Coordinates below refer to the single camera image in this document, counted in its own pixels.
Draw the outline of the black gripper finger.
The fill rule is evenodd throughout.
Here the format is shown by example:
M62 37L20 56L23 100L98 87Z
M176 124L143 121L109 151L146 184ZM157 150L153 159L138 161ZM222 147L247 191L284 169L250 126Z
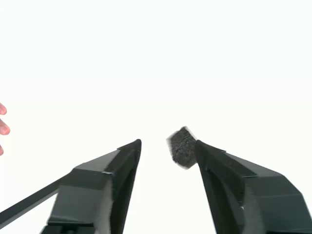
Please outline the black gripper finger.
M121 234L141 140L76 166L61 182L44 234Z
M310 234L302 193L282 174L200 140L195 156L218 234Z

